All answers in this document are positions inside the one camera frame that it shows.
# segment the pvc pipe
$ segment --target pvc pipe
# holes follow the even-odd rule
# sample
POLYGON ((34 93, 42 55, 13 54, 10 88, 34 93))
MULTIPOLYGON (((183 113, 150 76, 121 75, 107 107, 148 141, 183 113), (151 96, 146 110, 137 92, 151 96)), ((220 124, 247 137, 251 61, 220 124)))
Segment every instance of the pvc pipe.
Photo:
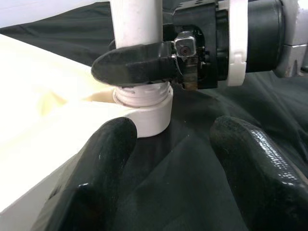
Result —
MULTIPOLYGON (((111 0, 110 6, 117 48, 163 40, 162 0, 111 0)), ((151 106, 167 97, 168 86, 169 83, 159 83, 117 88, 115 101, 132 107, 151 106)))

